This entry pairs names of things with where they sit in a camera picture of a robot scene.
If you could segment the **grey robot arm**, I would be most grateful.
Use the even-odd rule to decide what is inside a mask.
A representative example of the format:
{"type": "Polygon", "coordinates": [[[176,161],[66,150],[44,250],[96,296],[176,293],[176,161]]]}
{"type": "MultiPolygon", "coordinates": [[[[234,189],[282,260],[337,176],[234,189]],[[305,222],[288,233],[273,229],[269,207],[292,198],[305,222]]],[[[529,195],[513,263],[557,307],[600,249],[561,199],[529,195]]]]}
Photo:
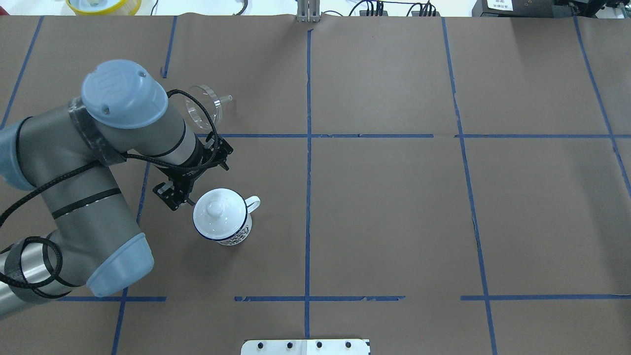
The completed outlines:
{"type": "Polygon", "coordinates": [[[168,180],[154,192],[176,211],[207,169],[228,169],[233,152],[209,115],[211,131],[198,139],[170,104],[175,94],[190,97],[166,91],[136,62],[113,59],[69,103],[1,131],[1,177],[28,192],[1,221],[41,196],[57,227],[2,250],[2,319],[78,287],[110,296],[151,272],[152,251],[110,167],[128,159],[156,166],[168,180]]]}

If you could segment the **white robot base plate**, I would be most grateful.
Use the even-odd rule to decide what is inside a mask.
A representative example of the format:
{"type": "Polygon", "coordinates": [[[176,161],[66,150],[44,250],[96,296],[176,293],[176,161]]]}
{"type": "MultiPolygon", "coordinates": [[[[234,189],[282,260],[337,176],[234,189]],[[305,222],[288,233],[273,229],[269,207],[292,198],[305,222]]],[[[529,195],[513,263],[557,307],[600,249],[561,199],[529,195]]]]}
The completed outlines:
{"type": "Polygon", "coordinates": [[[364,339],[280,339],[245,341],[242,355],[370,355],[364,339]]]}

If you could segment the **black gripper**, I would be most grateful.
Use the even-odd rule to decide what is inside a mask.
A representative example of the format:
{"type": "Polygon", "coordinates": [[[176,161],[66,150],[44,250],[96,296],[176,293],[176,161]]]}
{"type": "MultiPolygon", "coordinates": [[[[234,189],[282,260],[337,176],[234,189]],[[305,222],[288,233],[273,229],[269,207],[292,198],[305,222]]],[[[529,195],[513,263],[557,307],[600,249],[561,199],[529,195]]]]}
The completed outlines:
{"type": "Polygon", "coordinates": [[[206,143],[196,139],[191,156],[177,168],[161,168],[168,181],[153,187],[153,193],[164,202],[171,211],[177,211],[180,204],[192,204],[189,195],[196,180],[205,171],[220,167],[229,170],[227,159],[234,152],[232,146],[221,135],[211,133],[206,143]]]}

